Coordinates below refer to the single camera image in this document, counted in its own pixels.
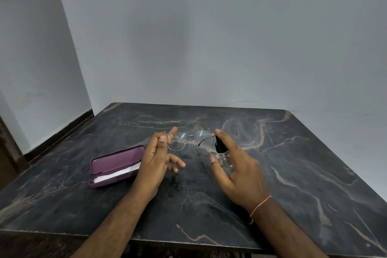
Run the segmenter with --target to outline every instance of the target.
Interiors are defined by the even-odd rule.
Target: clear plastic bottle
[[[227,175],[230,175],[233,172],[233,165],[230,161],[230,154],[228,153],[228,149],[225,146],[225,144],[215,136],[216,143],[215,143],[215,149],[216,149],[216,158],[218,159],[220,166],[223,167],[223,170],[226,172]]]

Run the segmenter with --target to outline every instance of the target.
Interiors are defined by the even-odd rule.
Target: hand
[[[176,133],[176,131],[177,128],[174,127],[169,133]],[[177,173],[178,169],[174,164],[185,167],[185,163],[180,158],[173,154],[167,154],[167,151],[167,133],[154,133],[145,150],[136,180],[133,183],[133,189],[137,190],[147,202],[156,195],[167,170]]]
[[[247,155],[229,135],[215,130],[230,153],[234,172],[228,177],[215,156],[211,156],[211,167],[217,182],[230,200],[247,210],[254,208],[269,196],[262,169],[257,160]]]

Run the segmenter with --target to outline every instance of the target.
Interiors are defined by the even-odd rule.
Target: black marble table
[[[0,233],[90,235],[133,182],[89,188],[90,160],[146,145],[173,126],[230,134],[261,162],[275,200],[324,252],[387,256],[387,203],[291,113],[271,109],[111,104],[0,192]],[[214,152],[187,145],[175,153],[186,168],[166,174],[132,240],[271,251],[215,182]]]

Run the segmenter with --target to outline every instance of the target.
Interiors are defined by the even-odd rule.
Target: black spray nozzle
[[[228,151],[226,145],[217,136],[215,136],[215,138],[216,138],[216,143],[215,143],[216,152],[217,153],[226,153]]]

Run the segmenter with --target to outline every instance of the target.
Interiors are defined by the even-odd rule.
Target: orange thread bracelet
[[[268,201],[269,199],[271,198],[271,196],[267,197],[265,200],[263,200],[261,203],[258,204],[257,207],[255,207],[255,209],[253,210],[253,212],[250,214],[250,217],[253,216],[254,212],[258,209],[259,206],[261,206],[263,203],[265,203],[266,201]],[[253,218],[251,218],[251,222],[249,224],[253,224],[254,220]]]

